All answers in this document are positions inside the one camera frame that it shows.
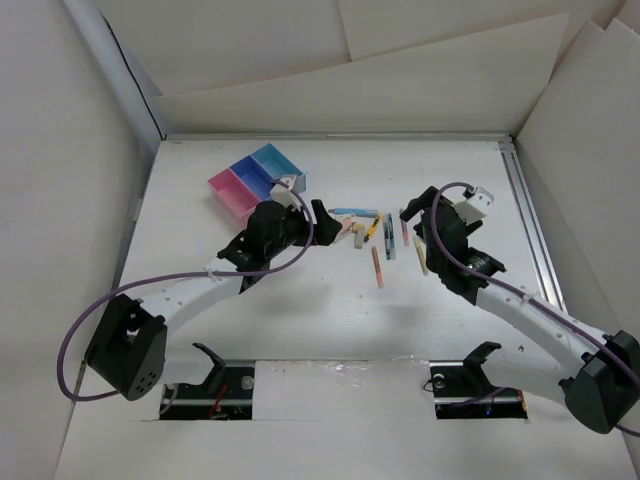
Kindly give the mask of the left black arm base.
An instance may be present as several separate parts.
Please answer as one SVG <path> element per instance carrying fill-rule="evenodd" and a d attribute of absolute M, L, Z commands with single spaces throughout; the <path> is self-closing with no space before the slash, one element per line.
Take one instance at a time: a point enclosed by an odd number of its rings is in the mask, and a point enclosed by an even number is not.
<path fill-rule="evenodd" d="M 170 349 L 161 378 L 159 418 L 250 420 L 255 376 L 255 361 L 226 361 L 202 343 Z"/>

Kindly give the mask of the pink beige eraser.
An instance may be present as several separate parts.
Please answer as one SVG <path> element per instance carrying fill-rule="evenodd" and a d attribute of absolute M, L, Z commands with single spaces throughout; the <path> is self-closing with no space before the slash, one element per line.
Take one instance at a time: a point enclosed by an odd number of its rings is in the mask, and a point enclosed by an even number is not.
<path fill-rule="evenodd" d="M 338 243 L 353 232 L 355 217 L 353 215 L 337 216 L 336 220 L 340 223 L 340 230 L 334 239 L 334 243 Z"/>

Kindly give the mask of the beige eraser block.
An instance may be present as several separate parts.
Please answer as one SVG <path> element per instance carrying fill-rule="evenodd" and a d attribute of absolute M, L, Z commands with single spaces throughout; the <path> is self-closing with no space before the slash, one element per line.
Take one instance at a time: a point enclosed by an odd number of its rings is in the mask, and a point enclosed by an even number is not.
<path fill-rule="evenodd" d="M 353 225 L 353 233 L 355 234 L 354 247 L 356 249 L 362 249 L 366 236 L 366 227 L 362 224 L 356 223 Z"/>

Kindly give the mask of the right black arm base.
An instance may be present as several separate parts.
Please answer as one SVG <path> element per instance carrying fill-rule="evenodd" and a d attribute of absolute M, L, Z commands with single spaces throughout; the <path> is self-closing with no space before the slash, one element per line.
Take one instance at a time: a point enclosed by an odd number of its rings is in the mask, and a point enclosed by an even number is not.
<path fill-rule="evenodd" d="M 484 342 L 462 360 L 429 362 L 422 391 L 433 397 L 438 420 L 527 420 L 521 391 L 492 385 L 481 367 L 501 345 Z"/>

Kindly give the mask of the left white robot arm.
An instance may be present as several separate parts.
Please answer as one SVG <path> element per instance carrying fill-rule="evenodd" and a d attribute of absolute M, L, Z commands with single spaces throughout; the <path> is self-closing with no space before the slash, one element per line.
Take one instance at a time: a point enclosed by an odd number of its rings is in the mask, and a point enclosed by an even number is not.
<path fill-rule="evenodd" d="M 191 350 L 172 349 L 169 337 L 274 272 L 271 262 L 285 249 L 329 246 L 340 230 L 319 200 L 310 207 L 296 200 L 259 203 L 245 229 L 204 270 L 177 275 L 173 285 L 138 299 L 123 289 L 109 295 L 85 362 L 128 401 L 158 384 L 188 384 L 201 396 L 216 394 L 222 387 L 223 360 L 202 343 Z"/>

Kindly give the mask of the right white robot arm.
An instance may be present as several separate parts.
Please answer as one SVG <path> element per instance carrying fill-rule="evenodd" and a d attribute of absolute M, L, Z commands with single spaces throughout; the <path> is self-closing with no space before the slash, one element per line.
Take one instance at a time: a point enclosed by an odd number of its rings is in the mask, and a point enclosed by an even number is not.
<path fill-rule="evenodd" d="M 426 247 L 426 266 L 453 294 L 525 335 L 550 358 L 508 355 L 485 342 L 463 361 L 462 381 L 485 397 L 505 387 L 564 405 L 588 429 L 608 434 L 639 402 L 639 342 L 628 332 L 608 334 L 545 301 L 536 290 L 507 282 L 504 265 L 470 247 L 494 197 L 462 183 L 464 199 L 453 203 L 442 189 L 429 187 L 409 201 L 402 221 L 414 216 L 414 230 Z"/>

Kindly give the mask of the orange pink pen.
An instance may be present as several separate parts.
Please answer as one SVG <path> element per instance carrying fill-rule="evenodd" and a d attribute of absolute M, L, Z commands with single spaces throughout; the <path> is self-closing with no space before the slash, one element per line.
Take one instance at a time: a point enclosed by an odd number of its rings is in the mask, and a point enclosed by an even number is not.
<path fill-rule="evenodd" d="M 371 247 L 371 255 L 372 255 L 372 261 L 373 261 L 374 271 L 376 275 L 377 286 L 379 289 L 382 289 L 384 288 L 384 276 L 381 268 L 378 249 L 376 246 Z"/>

